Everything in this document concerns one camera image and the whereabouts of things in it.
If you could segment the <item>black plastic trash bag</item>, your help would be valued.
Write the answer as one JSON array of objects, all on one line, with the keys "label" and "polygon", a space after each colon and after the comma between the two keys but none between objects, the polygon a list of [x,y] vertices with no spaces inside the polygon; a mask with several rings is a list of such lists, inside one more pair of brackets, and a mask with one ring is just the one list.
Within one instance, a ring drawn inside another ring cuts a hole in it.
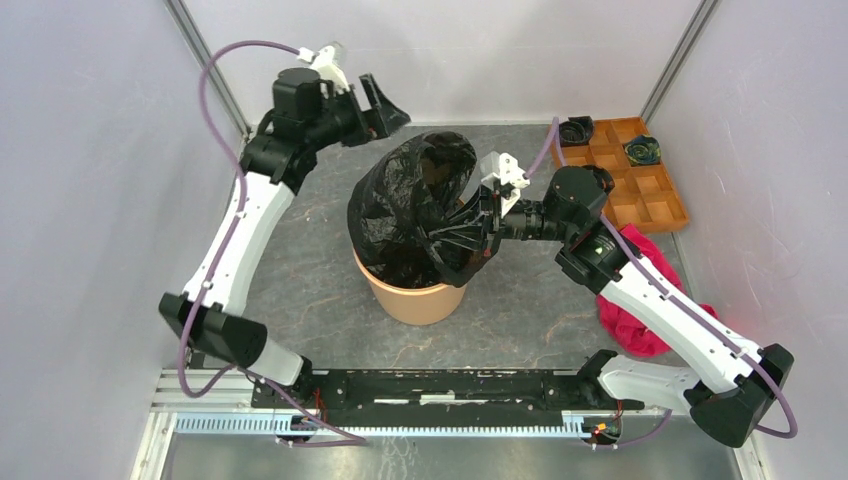
[{"label": "black plastic trash bag", "polygon": [[432,256],[428,234],[448,225],[477,165],[464,135],[431,131],[382,156],[356,183],[347,228],[360,263],[379,281],[403,289],[465,286],[472,253],[440,244]]}]

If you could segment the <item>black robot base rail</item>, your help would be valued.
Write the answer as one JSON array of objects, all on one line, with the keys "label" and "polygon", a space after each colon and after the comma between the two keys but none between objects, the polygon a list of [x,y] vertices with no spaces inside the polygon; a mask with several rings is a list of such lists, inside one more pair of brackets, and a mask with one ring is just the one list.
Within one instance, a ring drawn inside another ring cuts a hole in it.
[{"label": "black robot base rail", "polygon": [[332,426],[548,427],[562,414],[640,410],[600,385],[601,350],[566,369],[313,369],[286,388],[299,405],[319,410]]}]

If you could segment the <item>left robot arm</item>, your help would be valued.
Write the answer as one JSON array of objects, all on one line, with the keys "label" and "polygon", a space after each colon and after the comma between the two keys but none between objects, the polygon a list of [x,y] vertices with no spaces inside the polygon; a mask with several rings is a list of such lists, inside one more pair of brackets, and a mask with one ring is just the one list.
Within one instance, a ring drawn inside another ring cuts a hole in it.
[{"label": "left robot arm", "polygon": [[311,364],[272,340],[264,324],[244,317],[247,294],[270,235],[318,152],[385,139],[409,123],[372,75],[360,82],[367,110],[342,78],[309,68],[278,74],[273,107],[240,157],[242,174],[212,245],[183,290],[164,294],[158,306],[183,346],[276,382],[276,394],[290,407],[313,397],[314,381],[302,373]]}]

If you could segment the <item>orange plastic trash bin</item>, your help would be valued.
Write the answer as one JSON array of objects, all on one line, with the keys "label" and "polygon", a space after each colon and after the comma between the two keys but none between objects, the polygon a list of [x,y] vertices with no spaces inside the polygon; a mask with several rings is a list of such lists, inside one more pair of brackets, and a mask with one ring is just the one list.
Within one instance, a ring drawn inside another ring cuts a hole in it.
[{"label": "orange plastic trash bin", "polygon": [[400,288],[375,276],[353,248],[353,258],[360,273],[368,282],[383,310],[395,320],[412,326],[426,326],[450,316],[461,304],[466,286],[455,287],[445,283],[417,289]]}]

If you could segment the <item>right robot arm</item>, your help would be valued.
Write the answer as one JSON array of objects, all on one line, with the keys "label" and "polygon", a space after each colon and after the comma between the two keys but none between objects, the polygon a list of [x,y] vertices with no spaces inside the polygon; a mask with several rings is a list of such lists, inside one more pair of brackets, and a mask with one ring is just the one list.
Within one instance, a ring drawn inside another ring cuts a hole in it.
[{"label": "right robot arm", "polygon": [[585,405],[634,400],[685,412],[709,437],[738,448],[762,430],[763,416],[778,404],[788,423],[781,437],[797,434],[782,390],[793,355],[724,326],[626,240],[603,213],[614,187],[606,170],[562,167],[539,201],[520,198],[524,183],[524,177],[489,174],[469,202],[418,229],[446,282],[466,283],[504,240],[558,242],[556,263],[572,282],[634,316],[684,361],[673,368],[601,351],[577,382]]}]

